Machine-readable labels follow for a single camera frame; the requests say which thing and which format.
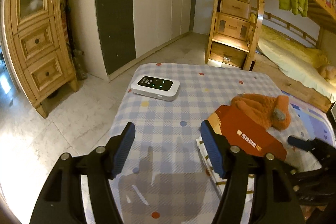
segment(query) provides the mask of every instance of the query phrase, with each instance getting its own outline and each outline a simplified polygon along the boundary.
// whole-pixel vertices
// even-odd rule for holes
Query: marble tile floor
[[[110,83],[88,75],[76,93],[65,85],[55,98],[46,100],[51,110],[47,119],[12,84],[7,93],[0,87],[0,184],[6,202],[21,223],[29,223],[40,190],[63,152],[84,155],[106,144],[106,134],[139,65],[204,65],[207,42],[208,36],[191,33]]]

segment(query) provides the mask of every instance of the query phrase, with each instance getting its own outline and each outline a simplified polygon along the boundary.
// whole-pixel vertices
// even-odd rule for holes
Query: black display panel
[[[171,86],[173,85],[173,81],[166,80],[166,79],[161,79],[161,78],[150,77],[150,76],[144,76],[138,82],[138,85],[146,86],[148,88],[152,88],[152,89],[156,89],[156,90],[168,91],[168,90],[170,90]]]

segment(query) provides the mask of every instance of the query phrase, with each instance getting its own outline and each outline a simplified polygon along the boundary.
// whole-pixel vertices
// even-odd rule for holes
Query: cabinet leg
[[[37,107],[35,107],[36,111],[43,117],[46,119],[46,117],[48,116],[48,114],[45,112],[45,110],[43,109],[42,105],[39,104]]]
[[[74,92],[77,92],[79,90],[79,85],[76,78],[69,81],[68,83]]]

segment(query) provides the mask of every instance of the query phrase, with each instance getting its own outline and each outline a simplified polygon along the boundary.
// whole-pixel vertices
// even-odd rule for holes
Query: metal screw
[[[105,147],[104,147],[104,146],[98,146],[98,147],[96,148],[96,152],[97,152],[98,154],[104,153],[104,152],[105,152]]]
[[[271,154],[271,153],[267,153],[266,154],[266,159],[268,159],[268,160],[274,160],[274,155]]]
[[[238,153],[240,151],[240,148],[236,145],[233,145],[230,147],[231,152]]]
[[[69,157],[70,157],[70,154],[69,154],[69,153],[63,153],[63,154],[61,155],[61,159],[62,159],[62,160],[67,160]]]

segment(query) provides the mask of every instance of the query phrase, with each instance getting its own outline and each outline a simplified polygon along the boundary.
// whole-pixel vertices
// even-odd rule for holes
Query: white portable router
[[[177,96],[179,86],[178,80],[142,75],[131,84],[131,89],[136,94],[172,101]]]

